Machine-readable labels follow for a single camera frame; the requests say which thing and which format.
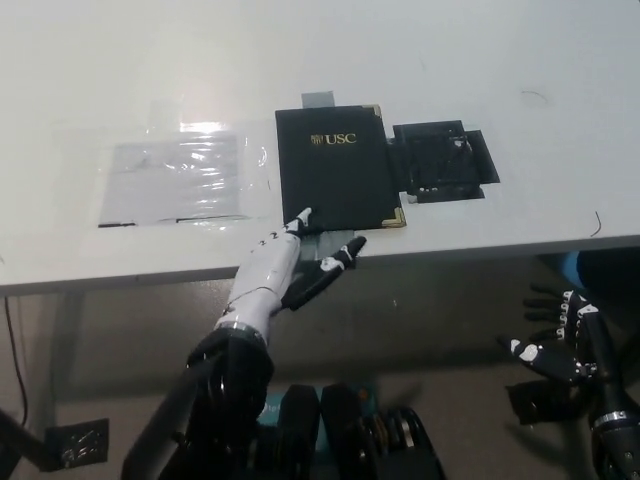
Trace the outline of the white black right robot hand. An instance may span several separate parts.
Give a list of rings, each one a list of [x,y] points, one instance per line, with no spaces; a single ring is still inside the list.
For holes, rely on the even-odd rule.
[[[589,413],[605,390],[624,396],[613,340],[597,306],[581,290],[532,284],[523,300],[524,318],[552,326],[526,340],[509,335],[497,343],[518,363],[541,375],[537,381],[509,386],[507,394],[522,425],[562,422]]]

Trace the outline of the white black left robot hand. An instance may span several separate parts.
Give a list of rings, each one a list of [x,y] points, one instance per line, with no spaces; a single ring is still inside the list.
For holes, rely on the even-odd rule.
[[[302,210],[251,250],[236,273],[224,313],[214,326],[216,330],[244,331],[267,344],[274,316],[282,310],[300,309],[354,265],[367,242],[363,236],[312,261],[303,273],[295,272],[311,215],[310,208]]]

